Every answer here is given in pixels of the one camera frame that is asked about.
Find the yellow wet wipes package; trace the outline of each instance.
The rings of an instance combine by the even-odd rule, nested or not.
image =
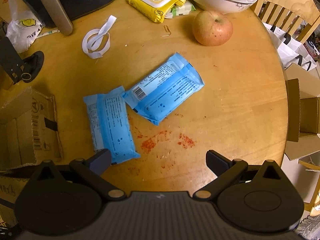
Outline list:
[[[128,0],[129,4],[154,22],[163,22],[165,14],[175,5],[182,6],[186,0]]]

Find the metal ring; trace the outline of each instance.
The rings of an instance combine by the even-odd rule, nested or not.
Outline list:
[[[23,77],[22,77],[22,75],[24,75],[24,74],[25,74],[25,75],[29,75],[29,76],[30,76],[30,78],[29,78],[29,79],[25,79],[25,78],[23,78]],[[30,74],[30,73],[24,72],[24,73],[22,73],[22,74],[21,74],[21,78],[22,78],[22,80],[24,80],[24,81],[28,81],[28,80],[30,80],[30,79],[32,78],[32,76],[31,76],[31,74]]]

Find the white elastic band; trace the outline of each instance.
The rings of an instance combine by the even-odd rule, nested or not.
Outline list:
[[[103,54],[105,54],[108,49],[110,48],[110,34],[108,31],[111,29],[113,24],[116,21],[116,17],[111,15],[108,19],[108,21],[101,27],[101,29],[94,29],[92,31],[89,31],[87,35],[83,38],[82,41],[82,50],[85,54],[87,54],[90,58],[99,58],[102,57]],[[103,36],[108,34],[108,41],[105,45],[105,47],[100,51],[95,51],[99,48],[99,46],[102,43]]]

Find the paper clip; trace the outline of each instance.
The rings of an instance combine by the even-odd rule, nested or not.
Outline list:
[[[167,37],[167,36],[170,36],[171,35],[171,31],[169,30],[169,27],[167,25],[164,26],[164,29],[167,33],[169,33],[168,35],[164,35],[164,36],[161,36],[161,37]]]

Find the black tape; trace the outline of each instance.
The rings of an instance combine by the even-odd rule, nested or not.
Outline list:
[[[49,129],[56,131],[56,132],[58,131],[57,122],[51,121],[47,118],[44,118],[44,123],[45,123],[46,128],[49,128]]]
[[[311,67],[311,61],[309,60],[308,62],[309,62],[309,66],[308,66],[307,71],[308,71],[308,70],[310,69],[310,67]]]
[[[285,45],[288,45],[288,43],[291,41],[291,36],[289,33],[285,33],[284,35],[285,41],[283,42]]]
[[[298,65],[301,67],[302,65],[302,55],[298,55],[297,57],[295,57],[296,59],[298,59]]]
[[[275,32],[275,30],[276,30],[276,26],[275,25],[273,25],[272,27],[271,27],[271,29],[270,29],[273,33]]]
[[[9,201],[6,201],[2,198],[0,198],[0,204],[3,205],[3,206],[6,206],[7,208],[11,208],[11,209],[14,209],[14,204],[9,202]]]

